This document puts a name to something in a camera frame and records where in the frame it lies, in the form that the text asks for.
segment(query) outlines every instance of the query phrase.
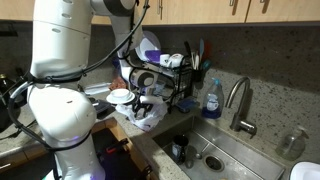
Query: plate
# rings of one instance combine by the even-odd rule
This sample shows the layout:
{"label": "plate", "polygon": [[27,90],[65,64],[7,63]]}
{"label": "plate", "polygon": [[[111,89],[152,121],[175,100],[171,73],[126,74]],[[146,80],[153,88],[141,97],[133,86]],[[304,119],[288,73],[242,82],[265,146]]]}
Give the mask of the plate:
{"label": "plate", "polygon": [[125,104],[132,101],[134,98],[135,98],[135,95],[132,92],[130,92],[129,98],[127,100],[123,100],[123,101],[114,100],[110,94],[107,96],[106,99],[111,104]]}
{"label": "plate", "polygon": [[142,61],[148,61],[149,59],[145,56],[145,52],[148,50],[160,50],[160,42],[155,34],[150,31],[143,31],[143,38],[135,48],[138,57]]}

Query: dish soap bottle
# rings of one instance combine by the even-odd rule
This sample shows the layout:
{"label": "dish soap bottle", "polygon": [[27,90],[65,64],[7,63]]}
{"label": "dish soap bottle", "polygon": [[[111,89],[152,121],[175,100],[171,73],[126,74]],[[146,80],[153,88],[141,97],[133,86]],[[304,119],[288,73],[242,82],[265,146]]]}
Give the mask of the dish soap bottle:
{"label": "dish soap bottle", "polygon": [[276,148],[276,153],[289,161],[296,160],[306,147],[304,138],[309,139],[305,129],[297,126],[291,133],[283,137]]}
{"label": "dish soap bottle", "polygon": [[202,116],[217,119],[221,116],[224,106],[224,95],[219,79],[212,78],[213,84],[206,92],[202,105]]}

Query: granite countertop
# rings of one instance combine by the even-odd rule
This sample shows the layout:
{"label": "granite countertop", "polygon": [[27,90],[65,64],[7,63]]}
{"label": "granite countertop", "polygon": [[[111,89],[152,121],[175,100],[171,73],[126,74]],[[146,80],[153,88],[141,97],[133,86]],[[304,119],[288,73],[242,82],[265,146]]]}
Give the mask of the granite countertop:
{"label": "granite countertop", "polygon": [[[154,172],[159,179],[189,179],[188,176],[181,171],[181,169],[169,156],[166,155],[166,153],[153,141],[152,138],[194,115],[200,116],[199,109],[193,109],[187,114],[180,113],[177,109],[173,109],[172,113],[167,114],[151,132],[142,131],[131,124],[124,115],[116,111],[108,115],[104,120],[97,120],[97,122],[115,118],[131,142],[135,145],[136,149],[140,151],[140,153],[145,157],[145,160],[153,167]],[[24,125],[27,125],[34,120],[28,106],[22,108],[19,120]],[[243,144],[257,150],[262,155],[267,156],[278,164],[286,167],[287,170],[285,171],[283,179],[287,178],[290,168],[295,162],[288,162],[278,157],[274,152],[275,145],[270,144],[268,141],[259,137],[250,139],[250,135],[245,132],[234,132],[230,130],[230,122],[223,118],[215,121],[211,120],[209,122]],[[33,125],[31,129],[37,134],[40,134],[40,129],[37,125]],[[5,132],[0,134],[0,138],[14,133],[15,131],[16,129],[12,125]],[[21,133],[17,138],[2,140],[0,141],[0,157],[7,156],[12,152],[22,150],[23,148],[33,144],[35,144],[35,142],[24,133]]]}

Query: kitchen sink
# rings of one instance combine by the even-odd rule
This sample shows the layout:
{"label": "kitchen sink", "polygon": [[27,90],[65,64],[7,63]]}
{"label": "kitchen sink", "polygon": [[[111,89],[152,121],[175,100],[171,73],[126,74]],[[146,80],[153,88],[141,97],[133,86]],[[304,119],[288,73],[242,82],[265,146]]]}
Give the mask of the kitchen sink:
{"label": "kitchen sink", "polygon": [[171,159],[172,139],[177,134],[189,139],[186,160],[178,166],[191,179],[273,180],[280,179],[285,170],[196,116],[153,138]]}

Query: faucet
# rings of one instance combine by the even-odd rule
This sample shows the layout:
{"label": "faucet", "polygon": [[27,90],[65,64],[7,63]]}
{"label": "faucet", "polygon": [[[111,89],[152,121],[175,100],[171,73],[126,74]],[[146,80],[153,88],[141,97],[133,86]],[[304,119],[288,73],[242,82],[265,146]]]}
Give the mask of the faucet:
{"label": "faucet", "polygon": [[245,97],[247,97],[247,94],[250,90],[250,79],[248,77],[243,77],[239,79],[235,85],[233,86],[232,90],[230,91],[230,94],[228,96],[227,102],[226,102],[226,107],[230,108],[231,104],[233,102],[234,96],[236,95],[238,89],[240,86],[245,83],[243,94],[241,97],[240,105],[238,107],[238,111],[234,113],[232,123],[230,125],[230,129],[234,131],[240,131],[241,129],[245,130],[249,134],[251,134],[251,138],[257,133],[257,127],[255,124],[250,123],[245,120],[240,119],[240,115],[243,113],[243,106],[244,106],[244,100]]}

